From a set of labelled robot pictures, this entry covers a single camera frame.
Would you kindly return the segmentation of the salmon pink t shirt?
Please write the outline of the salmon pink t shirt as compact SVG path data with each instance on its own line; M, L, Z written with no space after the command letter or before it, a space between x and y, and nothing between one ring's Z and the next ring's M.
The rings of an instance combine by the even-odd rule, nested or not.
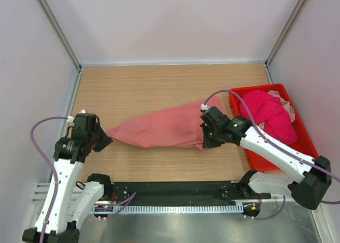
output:
M205 99L136 116L106 131L114 140L143 147L203 150L201 105Z

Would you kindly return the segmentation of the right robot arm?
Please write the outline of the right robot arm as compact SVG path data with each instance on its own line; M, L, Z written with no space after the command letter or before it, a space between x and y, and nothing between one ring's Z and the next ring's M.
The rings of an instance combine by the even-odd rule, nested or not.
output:
M232 143L265 158L284 175L247 173L248 186L258 194L290 196L306 209L316 210L332 184L330 161L315 159L274 139L253 125L252 121L236 116L229 119L217 107L201 105L205 148Z

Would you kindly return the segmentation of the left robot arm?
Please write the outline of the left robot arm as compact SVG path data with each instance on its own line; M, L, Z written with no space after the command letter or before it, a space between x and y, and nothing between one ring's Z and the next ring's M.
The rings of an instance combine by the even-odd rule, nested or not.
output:
M91 174L80 195L71 197L87 156L111 144L95 114L80 111L66 117L71 124L67 135L55 144L53 161L42 155L51 168L51 179L40 215L32 228L22 235L24 242L78 242L80 229L95 203L110 197L113 186L108 175Z

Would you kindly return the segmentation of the magenta t shirt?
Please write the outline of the magenta t shirt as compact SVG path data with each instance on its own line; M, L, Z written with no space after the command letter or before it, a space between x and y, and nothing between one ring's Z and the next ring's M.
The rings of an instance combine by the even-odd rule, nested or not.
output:
M286 145L298 140L292 125L295 121L295 110L278 91L254 90L245 94L242 99L248 106L255 124L264 132Z

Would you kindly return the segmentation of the light pink t shirt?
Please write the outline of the light pink t shirt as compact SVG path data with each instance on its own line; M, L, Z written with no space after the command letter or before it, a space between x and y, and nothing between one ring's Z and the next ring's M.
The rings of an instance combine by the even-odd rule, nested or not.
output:
M280 128L295 121L295 110L290 102L283 99L278 91L270 90L261 96L262 105L259 110L259 127L265 129Z

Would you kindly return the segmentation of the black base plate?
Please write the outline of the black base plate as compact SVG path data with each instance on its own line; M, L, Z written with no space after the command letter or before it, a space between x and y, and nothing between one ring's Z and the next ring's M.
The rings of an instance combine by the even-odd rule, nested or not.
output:
M98 218L118 214L127 206L225 206L242 203L243 213L258 215L269 193L257 194L237 181L115 182L113 193L91 213Z

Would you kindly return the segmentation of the aluminium front rail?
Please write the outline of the aluminium front rail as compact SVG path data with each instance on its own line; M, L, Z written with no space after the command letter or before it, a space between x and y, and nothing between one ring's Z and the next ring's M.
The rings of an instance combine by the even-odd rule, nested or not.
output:
M39 183L37 185L37 188L35 190L31 203L32 204L44 204L49 187L50 187L49 183ZM81 189L79 189L77 186L74 186L73 192L71 195L71 202L74 202L79 197L81 192L82 192Z

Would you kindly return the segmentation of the left aluminium corner post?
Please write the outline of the left aluminium corner post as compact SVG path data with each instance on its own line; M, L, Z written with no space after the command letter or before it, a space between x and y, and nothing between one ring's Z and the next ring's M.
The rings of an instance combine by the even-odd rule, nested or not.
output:
M68 56L70 57L75 68L78 71L80 71L82 69L82 66L79 63L79 60L77 59L68 39L66 38L66 36L65 36L61 26L59 25L52 9L50 8L48 2L46 0L37 0L37 2L40 5L42 11L44 12L46 18L50 22L56 36L58 37L59 41L61 42L61 44L64 47L65 51L67 52Z

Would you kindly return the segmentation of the aluminium corner post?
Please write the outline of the aluminium corner post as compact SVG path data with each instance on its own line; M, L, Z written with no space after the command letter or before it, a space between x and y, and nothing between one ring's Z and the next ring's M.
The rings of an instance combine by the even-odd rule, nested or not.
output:
M271 49L268 58L265 61L265 67L269 68L269 65L272 63L273 59L275 58L276 54L278 53L280 47L282 46L283 42L285 41L286 37L288 36L289 32L293 28L293 25L297 21L299 15L301 14L303 8L305 7L308 0L297 0L295 3L286 23L284 24L278 38L276 39L273 48Z
M68 39L66 38L66 36L65 36L61 26L59 25L52 9L50 8L48 2L46 0L37 0L37 2L40 5L42 11L44 12L46 18L50 22L56 36L58 37L59 41L61 42L61 44L64 47L65 51L67 52L68 56L70 57L75 68L78 71L80 71L82 69L82 66L79 63L79 60L77 59Z

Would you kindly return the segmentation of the right aluminium corner post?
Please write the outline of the right aluminium corner post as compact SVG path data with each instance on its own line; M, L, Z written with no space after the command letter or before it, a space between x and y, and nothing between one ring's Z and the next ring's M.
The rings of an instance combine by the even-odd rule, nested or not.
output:
M282 46L283 42L285 41L286 37L288 36L289 32L293 28L293 25L297 21L299 15L301 14L303 8L305 7L308 0L297 0L295 3L286 23L284 24L278 38L276 39L273 48L271 49L268 58L265 61L265 67L269 68L269 65L272 63L273 59L275 58L276 54L278 53L280 47Z

